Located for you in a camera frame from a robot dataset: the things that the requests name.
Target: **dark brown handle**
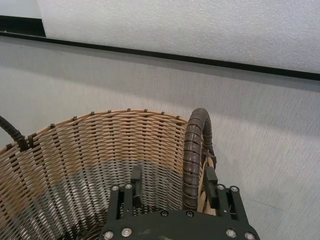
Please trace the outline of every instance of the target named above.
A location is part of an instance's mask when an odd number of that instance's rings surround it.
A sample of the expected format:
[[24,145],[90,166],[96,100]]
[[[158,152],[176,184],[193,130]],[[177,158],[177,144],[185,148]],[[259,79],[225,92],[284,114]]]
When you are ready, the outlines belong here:
[[14,141],[16,141],[21,151],[29,149],[25,136],[23,136],[10,122],[0,116],[0,127],[5,130]]
[[216,167],[210,116],[204,108],[195,109],[190,116],[183,151],[182,207],[196,211],[202,156],[213,157],[214,168]]

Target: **wrapped handle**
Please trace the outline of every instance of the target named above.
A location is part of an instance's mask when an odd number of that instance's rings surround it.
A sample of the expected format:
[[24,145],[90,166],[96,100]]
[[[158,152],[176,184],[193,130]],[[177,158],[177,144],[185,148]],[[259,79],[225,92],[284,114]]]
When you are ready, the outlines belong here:
[[197,108],[190,116],[184,137],[183,209],[197,210],[200,173],[205,156],[213,159],[214,168],[216,168],[210,116],[204,108]]
[[25,151],[29,149],[25,136],[23,136],[10,122],[0,116],[0,127],[5,130],[11,138],[18,143],[20,150]]

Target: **white wall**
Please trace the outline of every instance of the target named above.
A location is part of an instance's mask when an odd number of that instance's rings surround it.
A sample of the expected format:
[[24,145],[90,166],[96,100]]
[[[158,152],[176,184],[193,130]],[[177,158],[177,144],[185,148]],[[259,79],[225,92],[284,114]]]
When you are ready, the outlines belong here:
[[206,108],[219,180],[240,187],[263,240],[318,239],[319,92],[318,81],[0,37],[0,114],[25,135],[91,111]]
[[317,0],[38,0],[49,38],[320,73]]
[[0,0],[0,15],[41,18],[37,0]]

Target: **basket weave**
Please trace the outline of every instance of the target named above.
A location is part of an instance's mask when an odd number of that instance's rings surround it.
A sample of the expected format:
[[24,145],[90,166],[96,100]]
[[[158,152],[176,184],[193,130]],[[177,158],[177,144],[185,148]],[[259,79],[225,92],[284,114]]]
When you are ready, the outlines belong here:
[[30,135],[25,151],[7,145],[0,150],[0,239],[99,234],[110,187],[128,183],[136,165],[143,206],[134,215],[181,209],[186,128],[184,119],[163,112],[92,112]]

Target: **black metal bracket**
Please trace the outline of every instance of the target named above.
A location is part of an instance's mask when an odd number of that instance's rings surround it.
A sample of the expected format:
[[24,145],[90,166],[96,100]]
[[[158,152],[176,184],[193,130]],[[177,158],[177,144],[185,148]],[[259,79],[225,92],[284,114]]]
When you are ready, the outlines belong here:
[[210,166],[204,168],[203,185],[210,207],[217,210],[218,216],[248,224],[240,189],[237,186],[227,188],[218,184],[215,169]]
[[120,210],[123,205],[123,218],[133,216],[133,208],[140,208],[142,188],[142,168],[139,165],[133,167],[131,172],[130,183],[124,186],[114,185],[110,189],[110,199],[106,224],[103,226],[99,240],[104,240],[104,233],[108,231],[109,224],[120,219]]
[[[132,169],[130,183],[113,186],[110,193],[107,221],[99,240],[191,240],[230,238],[260,240],[249,225],[246,211],[236,186],[218,184],[213,167],[207,166],[203,176],[204,190],[216,215],[191,210],[162,210],[133,216],[133,208],[142,205],[140,195],[142,169]],[[123,206],[123,217],[120,218]]]

